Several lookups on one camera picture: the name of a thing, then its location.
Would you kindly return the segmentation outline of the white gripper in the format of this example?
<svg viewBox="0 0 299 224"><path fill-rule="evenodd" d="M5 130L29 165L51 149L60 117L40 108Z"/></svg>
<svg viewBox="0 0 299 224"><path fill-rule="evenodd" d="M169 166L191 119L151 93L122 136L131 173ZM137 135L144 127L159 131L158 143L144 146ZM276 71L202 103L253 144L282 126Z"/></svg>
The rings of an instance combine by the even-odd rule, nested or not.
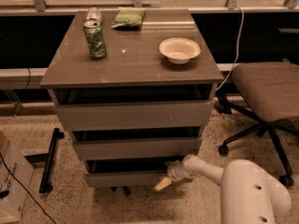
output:
<svg viewBox="0 0 299 224"><path fill-rule="evenodd" d="M188 177L188 172L184 169L181 161L168 161L166 163L166 173L169 176L163 176L155 185L154 189L160 191L172 184L172 181L180 181Z"/></svg>

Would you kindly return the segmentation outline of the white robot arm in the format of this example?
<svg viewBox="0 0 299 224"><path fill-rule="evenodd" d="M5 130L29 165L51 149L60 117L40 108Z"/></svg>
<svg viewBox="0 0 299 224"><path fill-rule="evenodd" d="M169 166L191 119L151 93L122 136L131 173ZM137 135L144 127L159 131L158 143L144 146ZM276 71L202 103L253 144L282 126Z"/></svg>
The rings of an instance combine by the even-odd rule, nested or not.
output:
<svg viewBox="0 0 299 224"><path fill-rule="evenodd" d="M248 160L234 160L221 168L195 155L166 164L157 191L183 179L203 176L221 188L221 224L276 224L291 210L292 198L277 179Z"/></svg>

